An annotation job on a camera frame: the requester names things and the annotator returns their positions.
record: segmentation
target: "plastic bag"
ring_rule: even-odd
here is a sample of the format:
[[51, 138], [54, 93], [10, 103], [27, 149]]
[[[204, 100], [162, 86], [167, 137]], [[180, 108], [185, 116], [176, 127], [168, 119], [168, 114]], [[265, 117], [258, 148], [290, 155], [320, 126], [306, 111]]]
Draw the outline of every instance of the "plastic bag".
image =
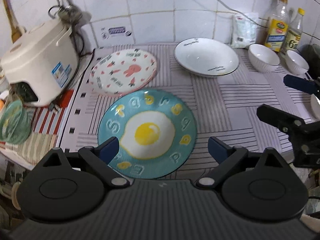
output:
[[[249, 18], [258, 21], [258, 13], [246, 13]], [[257, 25], [243, 15], [237, 13], [233, 16], [231, 47], [243, 49], [256, 42]]]

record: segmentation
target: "plastic bottle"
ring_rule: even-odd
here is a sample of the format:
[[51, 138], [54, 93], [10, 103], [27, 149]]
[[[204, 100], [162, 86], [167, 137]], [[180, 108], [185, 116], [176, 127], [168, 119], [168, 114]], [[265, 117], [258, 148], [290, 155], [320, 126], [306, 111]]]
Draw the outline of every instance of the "plastic bottle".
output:
[[280, 51], [290, 23], [287, 4], [288, 0], [279, 0], [268, 21], [268, 35], [264, 45], [276, 52]]
[[298, 8], [298, 13], [295, 19], [290, 23], [287, 37], [285, 38], [284, 43], [281, 47], [281, 52], [285, 53], [288, 49], [290, 50], [296, 50], [298, 43], [301, 38], [302, 34], [302, 20], [304, 16], [304, 10], [301, 8]]

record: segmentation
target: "rice cooker lid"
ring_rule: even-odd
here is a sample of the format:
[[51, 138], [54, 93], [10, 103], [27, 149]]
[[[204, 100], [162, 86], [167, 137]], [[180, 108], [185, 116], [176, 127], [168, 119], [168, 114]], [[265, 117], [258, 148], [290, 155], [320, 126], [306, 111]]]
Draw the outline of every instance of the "rice cooker lid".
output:
[[2, 57], [0, 64], [4, 72], [6, 64], [10, 63], [12, 69], [11, 63], [16, 63], [16, 66], [19, 67], [20, 62], [32, 59], [52, 42], [63, 31], [63, 28], [64, 24], [61, 19], [57, 18], [44, 22], [23, 34]]

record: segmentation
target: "striped tablecloth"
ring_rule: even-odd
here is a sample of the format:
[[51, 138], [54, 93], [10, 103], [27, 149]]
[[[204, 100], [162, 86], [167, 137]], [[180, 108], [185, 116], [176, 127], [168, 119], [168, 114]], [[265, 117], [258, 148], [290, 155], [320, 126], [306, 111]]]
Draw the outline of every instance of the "striped tablecloth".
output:
[[69, 100], [73, 94], [73, 87], [88, 67], [91, 56], [81, 60], [80, 69], [75, 81], [64, 93], [61, 102], [62, 107], [58, 113], [49, 111], [48, 108], [28, 107], [27, 112], [31, 120], [31, 133], [28, 139], [20, 145], [0, 143], [0, 151], [9, 160], [31, 170], [41, 158], [55, 145], [57, 133], [60, 128], [63, 116], [66, 112]]
[[77, 151], [87, 145], [97, 146], [97, 132], [103, 114], [118, 98], [99, 95], [88, 83], [91, 68], [108, 54], [121, 49], [147, 50], [157, 57], [158, 70], [147, 85], [173, 93], [193, 111], [197, 120], [195, 148], [183, 166], [168, 179], [197, 179], [216, 167], [207, 142], [216, 136], [229, 145], [242, 145], [250, 151], [274, 147], [283, 153], [292, 149], [287, 135], [259, 121], [256, 109], [268, 104], [315, 121], [310, 109], [310, 96], [286, 87], [283, 77], [288, 73], [280, 66], [272, 73], [259, 73], [251, 65], [246, 50], [238, 49], [238, 70], [219, 78], [204, 78], [185, 71], [173, 56], [175, 44], [121, 45], [100, 48], [91, 66], [78, 83], [66, 110], [57, 146]]

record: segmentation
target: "rice cooker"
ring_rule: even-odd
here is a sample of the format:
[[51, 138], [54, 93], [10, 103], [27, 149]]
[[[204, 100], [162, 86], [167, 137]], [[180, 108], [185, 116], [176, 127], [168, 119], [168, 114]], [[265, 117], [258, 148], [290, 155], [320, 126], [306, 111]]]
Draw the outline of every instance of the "rice cooker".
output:
[[4, 74], [27, 106], [49, 105], [73, 78], [78, 56], [72, 28], [60, 19], [23, 34], [0, 61]]

